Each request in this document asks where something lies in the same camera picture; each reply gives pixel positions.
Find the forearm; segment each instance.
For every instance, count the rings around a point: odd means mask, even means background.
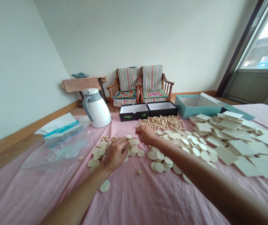
[[[268,205],[204,161],[159,137],[153,144],[168,156],[232,224],[268,224]]]
[[[73,190],[41,224],[78,225],[100,186],[110,176],[102,164]]]

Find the white thermos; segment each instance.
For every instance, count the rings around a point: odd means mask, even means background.
[[[83,91],[83,108],[95,128],[107,126],[111,122],[111,115],[105,101],[97,88],[88,88]]]

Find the white wall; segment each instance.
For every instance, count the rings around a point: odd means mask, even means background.
[[[68,74],[32,0],[0,0],[0,139],[74,102]]]
[[[162,64],[173,92],[217,90],[257,0],[34,0],[69,75]]]

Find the thermos lid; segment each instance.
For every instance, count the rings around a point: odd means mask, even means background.
[[[94,93],[98,93],[99,89],[97,89],[97,88],[87,88],[82,92],[83,92],[83,94],[94,94]]]

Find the hand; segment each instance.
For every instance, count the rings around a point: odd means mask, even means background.
[[[102,162],[104,168],[111,173],[116,170],[125,160],[128,155],[129,146],[125,148],[122,153],[122,149],[129,142],[125,139],[118,138],[111,142],[109,148],[107,149],[106,156]]]
[[[154,142],[158,138],[148,125],[137,127],[135,134],[138,134],[138,137],[142,143],[151,146],[153,146]]]

